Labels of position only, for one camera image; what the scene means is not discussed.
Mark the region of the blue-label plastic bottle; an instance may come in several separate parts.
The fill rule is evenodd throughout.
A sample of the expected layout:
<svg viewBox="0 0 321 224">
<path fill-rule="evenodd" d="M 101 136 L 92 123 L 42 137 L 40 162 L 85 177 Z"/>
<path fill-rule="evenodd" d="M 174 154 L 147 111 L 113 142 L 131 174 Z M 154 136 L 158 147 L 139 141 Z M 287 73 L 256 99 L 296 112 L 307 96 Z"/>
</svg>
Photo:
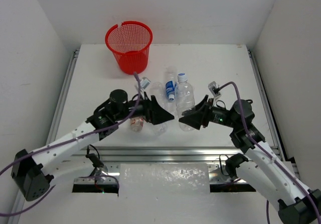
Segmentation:
<svg viewBox="0 0 321 224">
<path fill-rule="evenodd" d="M 165 71 L 165 91 L 169 102 L 174 102 L 176 100 L 176 85 L 177 69 L 173 66 L 167 67 Z"/>
</svg>

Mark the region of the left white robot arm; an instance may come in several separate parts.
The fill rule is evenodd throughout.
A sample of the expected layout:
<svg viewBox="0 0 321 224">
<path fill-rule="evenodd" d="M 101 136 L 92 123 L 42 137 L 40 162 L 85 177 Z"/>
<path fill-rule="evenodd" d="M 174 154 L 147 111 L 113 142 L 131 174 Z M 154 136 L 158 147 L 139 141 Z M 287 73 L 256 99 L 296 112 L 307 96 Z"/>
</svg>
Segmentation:
<svg viewBox="0 0 321 224">
<path fill-rule="evenodd" d="M 54 179 L 53 170 L 62 161 L 88 145 L 93 145 L 113 134 L 120 124 L 130 118 L 143 117 L 152 125 L 159 125 L 175 117 L 157 102 L 155 96 L 138 94 L 128 100 L 126 91 L 116 89 L 80 126 L 60 139 L 27 152 L 16 153 L 11 177 L 26 201 L 41 197 Z"/>
</svg>

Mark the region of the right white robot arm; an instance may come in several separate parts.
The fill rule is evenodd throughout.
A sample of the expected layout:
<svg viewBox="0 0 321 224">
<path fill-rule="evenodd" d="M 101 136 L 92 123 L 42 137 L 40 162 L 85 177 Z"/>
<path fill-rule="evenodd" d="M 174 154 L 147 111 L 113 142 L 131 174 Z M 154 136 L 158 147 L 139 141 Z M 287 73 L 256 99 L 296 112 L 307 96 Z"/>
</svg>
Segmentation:
<svg viewBox="0 0 321 224">
<path fill-rule="evenodd" d="M 241 152 L 225 161 L 231 178 L 240 178 L 260 193 L 277 211 L 282 223 L 320 221 L 320 190 L 303 184 L 277 157 L 252 124 L 251 103 L 239 99 L 230 110 L 213 105 L 207 96 L 183 112 L 180 123 L 199 130 L 209 123 L 232 128 L 230 138 Z"/>
</svg>

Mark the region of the large clear plastic bottle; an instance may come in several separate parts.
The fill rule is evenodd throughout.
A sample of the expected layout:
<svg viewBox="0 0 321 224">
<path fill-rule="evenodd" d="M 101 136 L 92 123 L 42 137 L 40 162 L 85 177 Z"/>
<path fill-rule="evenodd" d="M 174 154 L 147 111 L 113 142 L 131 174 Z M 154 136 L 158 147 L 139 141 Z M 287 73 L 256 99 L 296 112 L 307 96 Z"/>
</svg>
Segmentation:
<svg viewBox="0 0 321 224">
<path fill-rule="evenodd" d="M 188 82 L 188 76 L 185 73 L 178 74 L 175 95 L 178 118 L 181 118 L 183 117 L 183 112 L 195 107 L 194 89 Z"/>
</svg>

